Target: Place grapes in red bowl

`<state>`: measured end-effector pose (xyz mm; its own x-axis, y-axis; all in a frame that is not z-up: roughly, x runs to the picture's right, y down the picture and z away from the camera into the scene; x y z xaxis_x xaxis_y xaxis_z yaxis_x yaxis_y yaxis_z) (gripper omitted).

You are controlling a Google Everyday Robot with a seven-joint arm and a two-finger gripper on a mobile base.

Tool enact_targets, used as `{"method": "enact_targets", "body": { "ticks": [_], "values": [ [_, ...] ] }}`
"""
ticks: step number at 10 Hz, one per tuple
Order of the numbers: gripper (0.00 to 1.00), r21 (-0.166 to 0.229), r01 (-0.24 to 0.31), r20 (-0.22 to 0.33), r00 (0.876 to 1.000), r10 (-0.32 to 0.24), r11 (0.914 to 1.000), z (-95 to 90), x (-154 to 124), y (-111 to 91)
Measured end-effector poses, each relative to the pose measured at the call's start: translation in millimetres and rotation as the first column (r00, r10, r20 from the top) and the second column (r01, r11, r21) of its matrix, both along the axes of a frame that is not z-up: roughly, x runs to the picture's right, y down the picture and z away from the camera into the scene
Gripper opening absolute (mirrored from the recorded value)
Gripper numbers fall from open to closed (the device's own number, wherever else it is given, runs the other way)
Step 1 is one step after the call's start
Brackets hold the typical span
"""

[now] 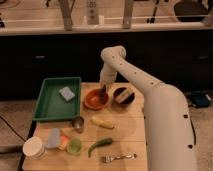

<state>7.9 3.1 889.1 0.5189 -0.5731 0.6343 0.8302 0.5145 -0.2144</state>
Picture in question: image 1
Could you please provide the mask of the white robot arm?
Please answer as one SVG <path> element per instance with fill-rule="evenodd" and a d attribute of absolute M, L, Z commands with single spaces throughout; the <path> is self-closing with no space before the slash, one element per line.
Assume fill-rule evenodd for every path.
<path fill-rule="evenodd" d="M 100 83 L 109 86 L 120 73 L 144 95 L 148 171 L 198 171 L 196 136 L 188 102 L 175 86 L 164 83 L 125 60 L 123 46 L 101 51 Z"/>

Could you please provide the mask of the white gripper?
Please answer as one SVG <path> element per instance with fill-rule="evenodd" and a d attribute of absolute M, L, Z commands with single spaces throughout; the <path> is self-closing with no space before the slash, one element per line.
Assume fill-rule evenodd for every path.
<path fill-rule="evenodd" d="M 106 85 L 111 85 L 115 82 L 117 77 L 117 72 L 113 70 L 109 66 L 103 66 L 101 72 L 100 72 L 100 83 L 103 85 L 103 87 L 100 89 L 100 94 L 106 94 Z"/>

